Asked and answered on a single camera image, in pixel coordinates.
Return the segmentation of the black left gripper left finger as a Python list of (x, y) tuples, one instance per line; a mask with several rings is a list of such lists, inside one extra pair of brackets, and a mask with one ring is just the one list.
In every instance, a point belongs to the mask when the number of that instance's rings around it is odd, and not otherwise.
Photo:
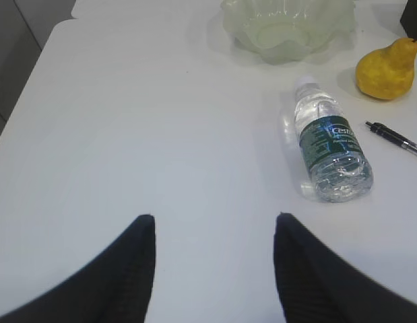
[(144, 322), (155, 265), (155, 220), (140, 215), (84, 268), (0, 322)]

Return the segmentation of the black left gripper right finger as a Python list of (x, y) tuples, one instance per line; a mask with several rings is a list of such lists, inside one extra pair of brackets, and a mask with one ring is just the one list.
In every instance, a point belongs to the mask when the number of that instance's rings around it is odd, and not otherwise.
[(417, 305), (370, 279), (295, 216), (274, 234), (276, 287), (287, 322), (417, 322)]

